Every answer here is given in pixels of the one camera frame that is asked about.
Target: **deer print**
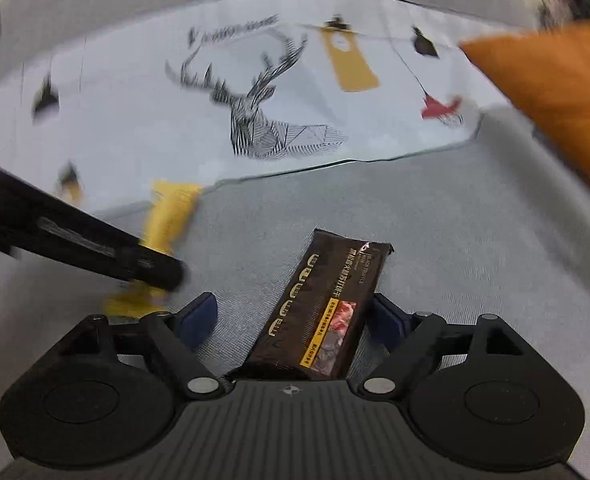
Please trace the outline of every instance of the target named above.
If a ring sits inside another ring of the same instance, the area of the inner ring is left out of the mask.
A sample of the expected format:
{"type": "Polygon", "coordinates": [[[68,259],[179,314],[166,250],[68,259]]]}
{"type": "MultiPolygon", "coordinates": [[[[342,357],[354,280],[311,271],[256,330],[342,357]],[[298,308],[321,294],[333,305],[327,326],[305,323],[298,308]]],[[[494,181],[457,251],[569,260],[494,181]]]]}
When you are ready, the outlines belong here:
{"type": "Polygon", "coordinates": [[[210,93],[210,99],[227,105],[231,110],[230,141],[235,155],[250,158],[273,160],[285,156],[307,156],[317,153],[332,152],[341,148],[346,137],[325,124],[298,125],[269,119],[262,112],[260,105],[270,98],[275,86],[271,83],[291,68],[301,57],[306,46],[306,37],[301,45],[295,46],[292,38],[280,34],[284,44],[284,54],[277,65],[273,64],[268,54],[262,55],[265,69],[259,77],[252,80],[248,94],[231,92],[226,82],[217,79],[214,82],[212,64],[206,70],[203,79],[188,73],[190,62],[197,55],[200,47],[188,56],[177,74],[166,63],[166,73],[183,88],[198,88],[210,93]]]}

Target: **metal screw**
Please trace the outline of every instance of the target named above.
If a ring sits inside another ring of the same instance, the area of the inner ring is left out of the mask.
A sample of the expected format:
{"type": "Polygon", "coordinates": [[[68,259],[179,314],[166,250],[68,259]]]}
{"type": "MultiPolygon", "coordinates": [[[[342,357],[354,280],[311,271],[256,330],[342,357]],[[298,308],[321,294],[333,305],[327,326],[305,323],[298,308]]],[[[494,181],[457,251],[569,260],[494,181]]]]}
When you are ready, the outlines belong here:
{"type": "Polygon", "coordinates": [[[219,388],[219,383],[212,377],[195,377],[187,386],[194,394],[211,394],[219,388]]]}
{"type": "Polygon", "coordinates": [[[395,383],[385,377],[373,377],[364,383],[364,390],[371,394],[389,394],[395,389],[395,383]]]}

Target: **dark brown package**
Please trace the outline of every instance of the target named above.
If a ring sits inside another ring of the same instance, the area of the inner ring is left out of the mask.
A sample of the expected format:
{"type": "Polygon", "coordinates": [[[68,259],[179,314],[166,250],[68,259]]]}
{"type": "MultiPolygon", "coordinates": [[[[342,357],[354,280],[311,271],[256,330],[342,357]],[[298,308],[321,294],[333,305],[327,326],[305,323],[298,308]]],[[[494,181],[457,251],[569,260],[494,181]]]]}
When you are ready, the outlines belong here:
{"type": "Polygon", "coordinates": [[[390,244],[316,229],[304,257],[232,379],[344,378],[390,244]]]}

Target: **red bird print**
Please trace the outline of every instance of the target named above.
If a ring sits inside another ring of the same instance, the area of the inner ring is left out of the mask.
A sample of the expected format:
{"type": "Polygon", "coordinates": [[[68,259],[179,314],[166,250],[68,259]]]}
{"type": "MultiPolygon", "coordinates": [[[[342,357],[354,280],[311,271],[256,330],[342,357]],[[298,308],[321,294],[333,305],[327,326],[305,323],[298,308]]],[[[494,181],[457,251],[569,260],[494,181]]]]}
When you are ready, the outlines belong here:
{"type": "Polygon", "coordinates": [[[426,94],[424,102],[426,107],[422,110],[422,118],[424,119],[439,119],[449,115],[456,115],[463,99],[460,96],[453,98],[453,101],[448,106],[441,104],[433,96],[426,94]]]}

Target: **yellow package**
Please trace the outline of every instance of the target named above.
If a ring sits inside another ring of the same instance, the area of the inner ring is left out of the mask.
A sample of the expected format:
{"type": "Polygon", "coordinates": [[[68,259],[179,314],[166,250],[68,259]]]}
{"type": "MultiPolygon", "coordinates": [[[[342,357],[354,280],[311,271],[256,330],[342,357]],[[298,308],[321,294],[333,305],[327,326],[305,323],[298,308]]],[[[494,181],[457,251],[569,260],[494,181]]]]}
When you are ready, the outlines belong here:
{"type": "MultiPolygon", "coordinates": [[[[153,186],[155,200],[150,210],[141,245],[163,254],[170,254],[172,243],[184,229],[188,217],[201,195],[201,187],[195,184],[173,184],[157,180],[153,186]]],[[[163,290],[145,283],[129,283],[126,291],[113,294],[105,303],[107,316],[139,318],[164,310],[163,290]]]]}

